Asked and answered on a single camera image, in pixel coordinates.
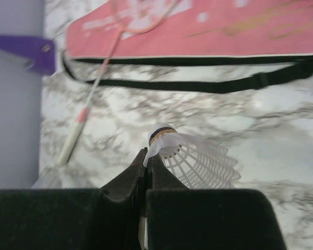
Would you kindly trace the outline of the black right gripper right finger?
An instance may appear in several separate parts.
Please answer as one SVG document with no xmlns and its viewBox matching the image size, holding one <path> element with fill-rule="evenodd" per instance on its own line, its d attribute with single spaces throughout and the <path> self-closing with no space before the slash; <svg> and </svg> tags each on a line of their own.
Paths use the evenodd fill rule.
<svg viewBox="0 0 313 250">
<path fill-rule="evenodd" d="M 190 190 L 148 161 L 149 249 L 286 249 L 272 205 L 254 189 Z"/>
</svg>

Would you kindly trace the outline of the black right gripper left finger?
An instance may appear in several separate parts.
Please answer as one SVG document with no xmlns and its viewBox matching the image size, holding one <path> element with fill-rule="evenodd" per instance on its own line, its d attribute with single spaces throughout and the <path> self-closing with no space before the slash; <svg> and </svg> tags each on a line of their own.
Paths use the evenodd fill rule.
<svg viewBox="0 0 313 250">
<path fill-rule="evenodd" d="M 101 188 L 0 190 L 0 249 L 143 249 L 146 152 Z"/>
</svg>

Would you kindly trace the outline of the pink racket cover bag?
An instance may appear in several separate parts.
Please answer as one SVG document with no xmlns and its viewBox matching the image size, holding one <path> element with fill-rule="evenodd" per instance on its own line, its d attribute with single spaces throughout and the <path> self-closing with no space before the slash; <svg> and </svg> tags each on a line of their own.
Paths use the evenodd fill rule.
<svg viewBox="0 0 313 250">
<path fill-rule="evenodd" d="M 313 55 L 313 1 L 109 1 L 66 31 L 71 58 Z"/>
</svg>

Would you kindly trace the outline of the pink badminton racket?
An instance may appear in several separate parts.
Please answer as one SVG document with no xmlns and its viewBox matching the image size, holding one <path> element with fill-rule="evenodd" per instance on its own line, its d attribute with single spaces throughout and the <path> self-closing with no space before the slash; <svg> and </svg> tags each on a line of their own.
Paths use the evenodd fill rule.
<svg viewBox="0 0 313 250">
<path fill-rule="evenodd" d="M 57 158 L 56 165 L 58 166 L 64 166 L 68 163 L 69 158 L 74 151 L 75 145 L 79 140 L 79 137 L 81 135 L 81 132 L 83 131 L 83 128 L 88 120 L 88 115 L 91 109 L 91 101 L 92 98 L 97 90 L 97 87 L 100 85 L 102 77 L 105 73 L 106 67 L 109 64 L 110 60 L 112 59 L 117 46 L 121 40 L 122 34 L 125 32 L 129 32 L 131 34 L 144 34 L 151 30 L 153 30 L 155 27 L 157 27 L 175 8 L 175 6 L 178 4 L 178 1 L 171 1 L 171 3 L 168 5 L 168 7 L 165 9 L 165 11 L 160 15 L 158 18 L 154 20 L 153 23 L 151 23 L 149 26 L 141 29 L 132 29 L 123 22 L 123 18 L 120 16 L 118 11 L 118 5 L 120 4 L 120 1 L 109 1 L 110 7 L 111 7 L 111 14 L 113 17 L 113 20 L 115 21 L 118 31 L 115 33 L 115 36 L 113 38 L 112 44 L 110 46 L 110 50 L 107 54 L 107 57 L 104 59 L 101 68 L 99 70 L 99 73 L 97 75 L 97 78 L 95 79 L 90 93 L 88 94 L 87 100 L 81 109 L 79 115 L 76 118 L 75 124 L 73 125 L 71 132 L 66 138 L 66 141 L 64 143 L 64 146 Z"/>
</svg>

